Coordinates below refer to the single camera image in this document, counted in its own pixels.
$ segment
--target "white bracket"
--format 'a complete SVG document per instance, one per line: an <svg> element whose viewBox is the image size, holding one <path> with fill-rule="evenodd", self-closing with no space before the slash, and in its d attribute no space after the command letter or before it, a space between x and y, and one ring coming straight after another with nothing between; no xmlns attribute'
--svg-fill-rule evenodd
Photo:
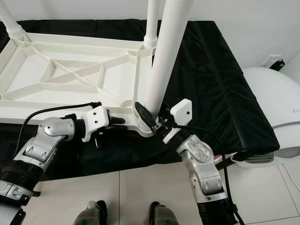
<svg viewBox="0 0 300 225"><path fill-rule="evenodd" d="M107 109L103 106L98 106L82 116L85 124L85 137L82 138L83 142L88 142L90 136L97 129L107 127L109 124Z"/></svg>
<svg viewBox="0 0 300 225"><path fill-rule="evenodd" d="M174 117L174 122L178 125L187 125L193 118L192 101L188 99L180 101L172 107L170 114ZM180 128L172 128L172 130L163 139L163 142L167 144L180 130Z"/></svg>

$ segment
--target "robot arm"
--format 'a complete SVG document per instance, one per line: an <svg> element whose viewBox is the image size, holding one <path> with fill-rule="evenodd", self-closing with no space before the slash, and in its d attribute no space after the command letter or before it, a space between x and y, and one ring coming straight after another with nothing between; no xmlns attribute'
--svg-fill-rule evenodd
<svg viewBox="0 0 300 225"><path fill-rule="evenodd" d="M175 105L158 123L141 104L135 107L153 133L164 133L168 143L179 131L174 124L186 125L192 119L191 102L184 99ZM53 160L57 145L76 135L87 142L97 129L109 126L109 111L102 106L88 111L80 120L51 117L44 120L35 137L29 139L16 157L0 173L0 225L20 225L27 205L38 183ZM203 225L239 224L236 207L229 202L220 174L214 165L212 149L196 135L188 137L177 152L188 169L189 178Z"/></svg>
<svg viewBox="0 0 300 225"><path fill-rule="evenodd" d="M196 135L191 135L180 145L177 152L188 169L203 225L239 224L234 218L235 210L229 203L209 145Z"/></svg>
<svg viewBox="0 0 300 225"><path fill-rule="evenodd" d="M76 135L84 142L99 128L109 125L109 112L102 106L88 111L80 120L48 118L39 124L12 162L0 173L0 225L20 225L33 188L53 160L58 144Z"/></svg>

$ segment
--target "wall outlet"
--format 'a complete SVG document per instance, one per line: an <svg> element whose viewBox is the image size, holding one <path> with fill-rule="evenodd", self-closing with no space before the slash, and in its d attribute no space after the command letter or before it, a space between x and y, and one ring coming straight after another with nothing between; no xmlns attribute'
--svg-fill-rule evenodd
<svg viewBox="0 0 300 225"><path fill-rule="evenodd" d="M275 62L282 59L281 54L269 55L267 59L262 63L262 66L265 68L270 68Z"/></svg>

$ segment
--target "black fabric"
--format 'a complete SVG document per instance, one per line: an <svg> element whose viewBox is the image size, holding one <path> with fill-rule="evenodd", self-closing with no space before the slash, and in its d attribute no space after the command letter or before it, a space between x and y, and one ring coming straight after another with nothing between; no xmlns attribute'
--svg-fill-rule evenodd
<svg viewBox="0 0 300 225"><path fill-rule="evenodd" d="M27 32L143 41L144 20L20 21ZM0 24L0 50L8 41ZM279 144L221 32L212 21L189 21L172 71L163 104L179 98L193 102L190 125L214 132L226 153L239 152L241 160L275 151ZM20 126L0 124L0 166L16 145ZM180 131L181 138L196 133L215 154L216 140L208 134ZM91 175L159 163L178 162L180 138L164 145L160 136L143 138L133 131L112 131L102 136L102 149L93 142L66 142L47 170L47 178Z"/></svg>

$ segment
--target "white wall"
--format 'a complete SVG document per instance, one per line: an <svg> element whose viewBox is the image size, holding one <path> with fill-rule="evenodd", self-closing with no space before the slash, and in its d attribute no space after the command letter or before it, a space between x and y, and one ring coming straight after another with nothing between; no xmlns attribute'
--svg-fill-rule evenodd
<svg viewBox="0 0 300 225"><path fill-rule="evenodd" d="M16 20L145 19L147 0L4 0ZM161 0L160 16L164 0ZM299 0L195 0L190 20L214 20L240 66L300 51Z"/></svg>

